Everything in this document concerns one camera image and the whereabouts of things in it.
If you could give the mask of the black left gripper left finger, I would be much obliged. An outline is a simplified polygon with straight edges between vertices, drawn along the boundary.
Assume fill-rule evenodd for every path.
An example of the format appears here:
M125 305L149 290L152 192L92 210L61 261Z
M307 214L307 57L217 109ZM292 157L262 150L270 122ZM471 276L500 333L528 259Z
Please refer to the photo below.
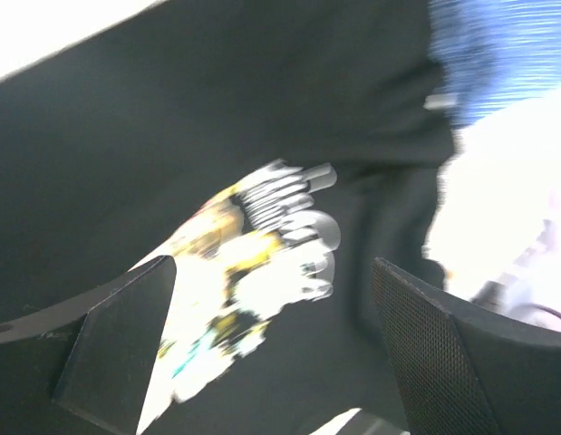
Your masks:
M0 324L0 434L133 434L176 265L160 256Z

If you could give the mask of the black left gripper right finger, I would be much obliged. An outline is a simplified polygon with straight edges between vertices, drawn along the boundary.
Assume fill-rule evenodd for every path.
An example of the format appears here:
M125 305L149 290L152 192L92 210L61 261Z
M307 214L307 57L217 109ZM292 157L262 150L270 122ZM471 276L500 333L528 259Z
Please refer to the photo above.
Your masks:
M561 333L430 286L386 260L372 288L412 434L561 434Z

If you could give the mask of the black floral print t-shirt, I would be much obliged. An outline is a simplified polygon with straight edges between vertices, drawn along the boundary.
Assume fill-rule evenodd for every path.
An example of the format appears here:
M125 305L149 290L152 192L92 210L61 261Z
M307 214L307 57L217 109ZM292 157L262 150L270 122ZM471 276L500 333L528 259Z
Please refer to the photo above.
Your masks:
M430 38L426 1L168 1L0 83L0 324L170 256L136 432L406 428L372 265L443 280Z

